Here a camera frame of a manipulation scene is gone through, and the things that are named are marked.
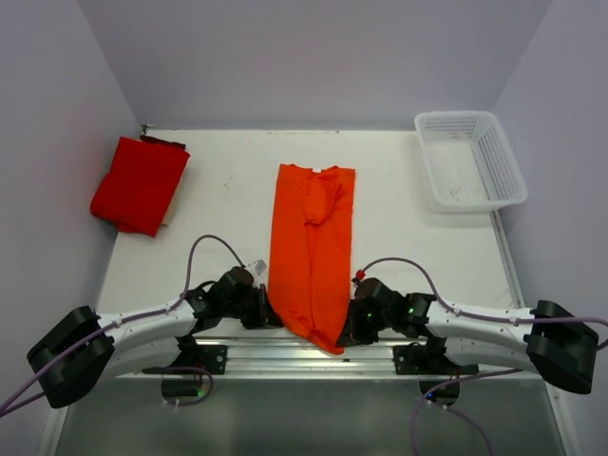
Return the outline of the orange t shirt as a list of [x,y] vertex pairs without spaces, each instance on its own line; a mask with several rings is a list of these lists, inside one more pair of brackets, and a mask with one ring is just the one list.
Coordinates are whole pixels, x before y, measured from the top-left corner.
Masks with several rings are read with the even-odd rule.
[[355,171],[279,166],[268,295],[283,325],[321,350],[337,340],[351,299]]

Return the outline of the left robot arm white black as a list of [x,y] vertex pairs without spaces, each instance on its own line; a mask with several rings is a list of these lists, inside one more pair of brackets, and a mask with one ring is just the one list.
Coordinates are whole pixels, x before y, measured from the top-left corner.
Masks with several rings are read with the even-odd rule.
[[131,372],[206,374],[194,336],[224,318],[247,330],[282,325],[266,286],[249,270],[234,267],[160,308],[98,314],[78,307],[34,345],[27,360],[49,405],[60,409]]

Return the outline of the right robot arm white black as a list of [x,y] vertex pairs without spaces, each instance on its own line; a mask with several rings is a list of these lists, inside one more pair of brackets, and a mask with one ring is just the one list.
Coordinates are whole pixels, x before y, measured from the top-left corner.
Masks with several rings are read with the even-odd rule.
[[481,365],[530,371],[577,394],[592,390],[599,336],[552,301],[534,309],[474,311],[435,294],[400,294],[377,278],[360,281],[339,348],[371,345],[384,330],[409,342],[393,349],[399,374],[475,374]]

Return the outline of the folded red t shirt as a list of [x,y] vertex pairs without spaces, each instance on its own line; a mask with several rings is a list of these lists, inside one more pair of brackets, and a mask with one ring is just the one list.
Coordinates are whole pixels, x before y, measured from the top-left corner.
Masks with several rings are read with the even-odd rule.
[[189,161],[185,145],[154,137],[118,140],[90,213],[123,233],[154,237],[171,205]]

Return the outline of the white plastic basket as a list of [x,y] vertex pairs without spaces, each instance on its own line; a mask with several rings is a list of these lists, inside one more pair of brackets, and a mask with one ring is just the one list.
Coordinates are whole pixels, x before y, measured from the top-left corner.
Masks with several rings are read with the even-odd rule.
[[527,200],[514,152],[494,114],[432,111],[418,114],[414,126],[438,212],[487,213]]

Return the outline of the aluminium mounting rail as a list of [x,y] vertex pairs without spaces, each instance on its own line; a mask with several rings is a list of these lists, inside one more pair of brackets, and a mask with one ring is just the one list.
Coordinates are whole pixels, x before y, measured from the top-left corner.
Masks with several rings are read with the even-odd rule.
[[525,352],[467,339],[449,339],[441,348],[405,339],[382,340],[376,345],[347,348],[341,355],[328,354],[308,342],[285,337],[253,339],[166,339],[133,349],[119,358],[121,369],[135,373],[182,363],[202,366],[214,375],[333,376],[420,378],[472,375],[481,371],[533,372]]

